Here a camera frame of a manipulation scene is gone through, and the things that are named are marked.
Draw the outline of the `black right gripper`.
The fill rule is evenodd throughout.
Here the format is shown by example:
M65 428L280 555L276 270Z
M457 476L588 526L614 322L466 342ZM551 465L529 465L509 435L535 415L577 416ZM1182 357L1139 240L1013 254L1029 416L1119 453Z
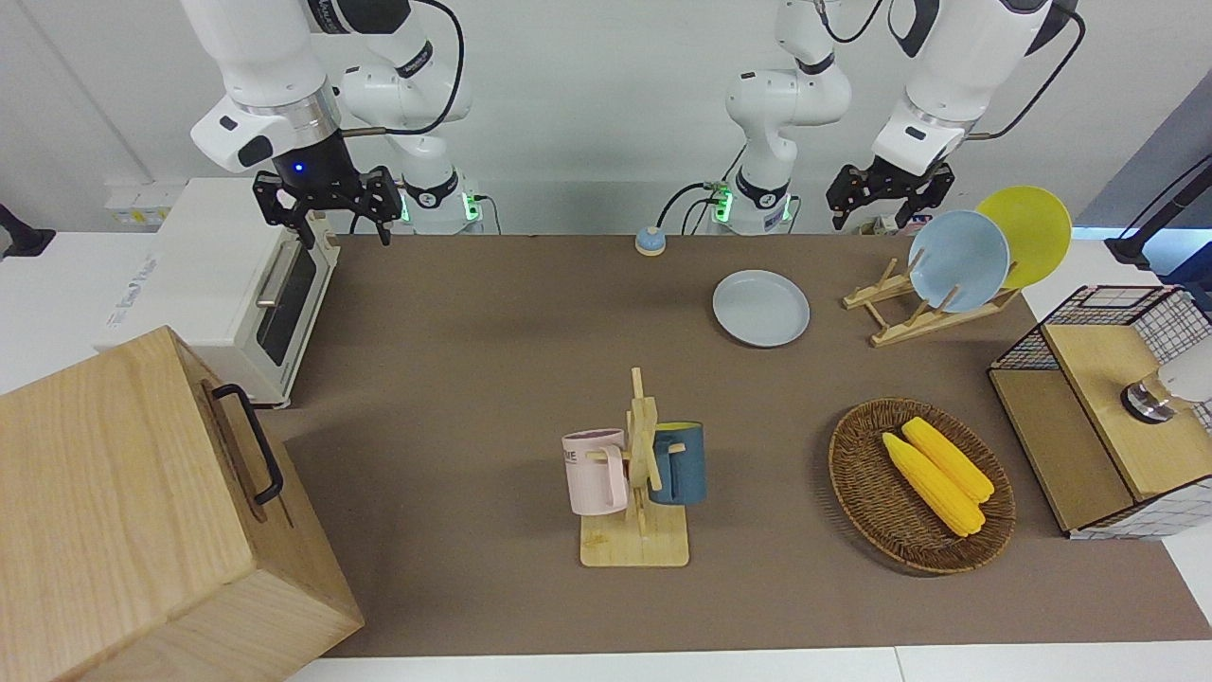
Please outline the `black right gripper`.
M345 139L336 131L311 147L273 157L276 173L255 174L255 197L269 225L295 233L304 250L315 247L308 214L315 210L350 210L373 223L382 246L391 243L390 225L405 212L398 180L389 168L359 173Z

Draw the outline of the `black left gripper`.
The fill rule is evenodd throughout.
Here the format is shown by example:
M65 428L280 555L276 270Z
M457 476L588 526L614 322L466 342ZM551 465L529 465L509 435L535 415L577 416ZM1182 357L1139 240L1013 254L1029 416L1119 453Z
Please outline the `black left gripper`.
M911 225L931 219L930 210L939 208L955 182L951 164L927 165L924 173L914 174L891 161L874 156L865 170L845 165L827 189L827 204L831 211L831 228L844 229L848 216L856 210L884 199L915 199Z

